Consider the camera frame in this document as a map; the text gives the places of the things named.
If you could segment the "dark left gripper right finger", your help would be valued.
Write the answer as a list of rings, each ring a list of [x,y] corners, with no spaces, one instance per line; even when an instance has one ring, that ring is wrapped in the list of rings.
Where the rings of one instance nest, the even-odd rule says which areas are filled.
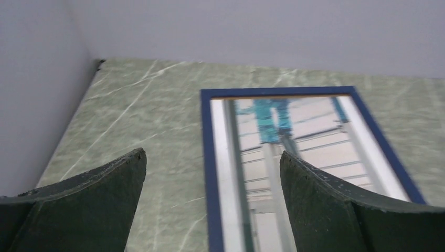
[[[444,251],[444,208],[383,196],[283,152],[280,179],[298,251]]]

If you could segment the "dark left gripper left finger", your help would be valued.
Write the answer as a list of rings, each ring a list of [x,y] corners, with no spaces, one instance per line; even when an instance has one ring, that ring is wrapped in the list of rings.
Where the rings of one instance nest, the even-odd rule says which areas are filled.
[[[146,177],[142,148],[98,168],[1,197],[1,251],[124,251]]]

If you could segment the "blue wooden picture frame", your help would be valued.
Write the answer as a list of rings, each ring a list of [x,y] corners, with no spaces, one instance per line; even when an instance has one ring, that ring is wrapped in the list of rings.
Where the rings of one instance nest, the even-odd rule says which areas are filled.
[[[288,150],[358,186],[424,197],[356,88],[200,92],[210,251],[295,251],[279,159]]]

